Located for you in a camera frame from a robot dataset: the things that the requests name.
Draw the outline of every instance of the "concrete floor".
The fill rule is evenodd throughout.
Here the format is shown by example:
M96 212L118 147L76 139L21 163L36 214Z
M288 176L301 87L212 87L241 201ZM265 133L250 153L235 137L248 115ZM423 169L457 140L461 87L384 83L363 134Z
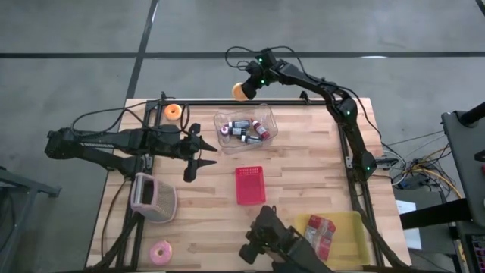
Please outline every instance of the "concrete floor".
M137 52L150 4L2 1L0 53ZM222 52L236 45L288 45L300 52L469 52L485 49L484 26L485 16L473 0L164 0L146 50ZM85 112L121 106L134 63L134 58L0 58L0 165L63 187L58 199L41 196L36 203L16 271L84 266L106 171L76 159L47 158L45 136ZM372 98L388 143L441 130L441 113L485 100L485 58L305 58L303 63L310 74ZM226 98L245 78L219 58L144 60L135 97L154 98L164 90L179 98ZM299 90L273 85L260 96L294 98ZM101 129L114 117L101 115L79 127ZM396 151L405 155L433 137L398 145ZM445 144L442 138L410 158ZM442 165L458 180L451 157ZM441 256L431 258L452 268ZM435 269L419 257L413 263Z

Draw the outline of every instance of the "red basket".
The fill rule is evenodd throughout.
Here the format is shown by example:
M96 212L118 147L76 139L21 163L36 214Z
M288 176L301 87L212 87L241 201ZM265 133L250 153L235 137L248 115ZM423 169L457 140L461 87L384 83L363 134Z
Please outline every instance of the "red basket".
M239 205L266 202L263 167L236 168L236 197Z

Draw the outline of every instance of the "wooden table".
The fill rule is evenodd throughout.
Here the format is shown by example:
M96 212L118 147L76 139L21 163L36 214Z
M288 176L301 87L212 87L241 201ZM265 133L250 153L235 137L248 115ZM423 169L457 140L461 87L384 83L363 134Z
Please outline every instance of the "wooden table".
M361 100L375 123L370 99ZM126 106L141 101L144 100L128 99ZM214 114L222 108L243 107L248 106L191 106L190 123L200 123L204 140L219 148ZM133 110L142 117L144 108L141 105ZM263 167L266 204L277 206L278 217L285 225L291 225L302 213L352 211L337 126L326 108L273 106L272 110L279 133L270 146L233 155L204 151L203 159L218 163L200 168L191 184L183 181L186 162L156 157L154 176L177 188L178 210L175 219L168 224L145 222L139 270L271 270L268 256L259 256L254 265L248 265L238 255L240 247L248 243L244 235L261 206L236 204L234 169L237 167ZM361 109L358 125L368 150L374 156L381 156L379 136L366 122ZM125 114L120 130L137 127L140 127L139 122ZM101 258L102 226L122 182L117 171L108 175L87 265L94 265ZM389 180L372 177L368 183L379 232L398 257L411 264ZM105 235L105 251L120 233L129 190L130 183L126 183L114 205ZM173 247L172 260L164 267L153 265L149 259L150 248L159 240L167 240ZM130 261L132 243L133 234L128 242L126 263Z

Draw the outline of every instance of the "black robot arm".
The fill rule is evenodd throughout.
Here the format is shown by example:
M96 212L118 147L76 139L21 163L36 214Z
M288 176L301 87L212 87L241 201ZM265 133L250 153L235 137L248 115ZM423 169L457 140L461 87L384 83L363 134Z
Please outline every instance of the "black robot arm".
M295 228L286 228L269 206L261 208L246 238L249 244L242 246L239 256L249 264L258 254L268 254L276 273L333 272L317 257L311 244Z
M358 110L354 99L335 83L308 75L284 60L276 60L270 49L261 51L256 60L246 66L250 77L241 86L244 94L249 99L253 99L257 89L279 82L283 85L297 85L322 96L327 110L335 122L342 126L349 141L353 154L352 171L355 180L367 180L377 168L377 164L372 154L366 150L358 129Z
M108 170L117 169L125 177L134 177L137 172L151 170L152 160L146 155L177 158L188 161L183 179L192 182L198 168L216 163L212 160L195 159L194 155L199 150L217 151L201 136L197 136L199 132L199 124L193 124L183 139L180 139L179 128L172 124L160 125L155 129L128 129L118 133L61 128L48 133L45 154L54 159L87 160ZM99 149L119 149L132 156L122 158Z

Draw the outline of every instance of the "orange tape roll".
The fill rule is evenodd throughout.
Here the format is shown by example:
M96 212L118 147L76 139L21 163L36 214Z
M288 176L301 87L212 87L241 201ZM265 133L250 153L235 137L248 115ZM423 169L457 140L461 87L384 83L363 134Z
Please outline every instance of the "orange tape roll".
M182 108L180 105L171 104L165 107L164 113L169 121L176 121L182 115Z

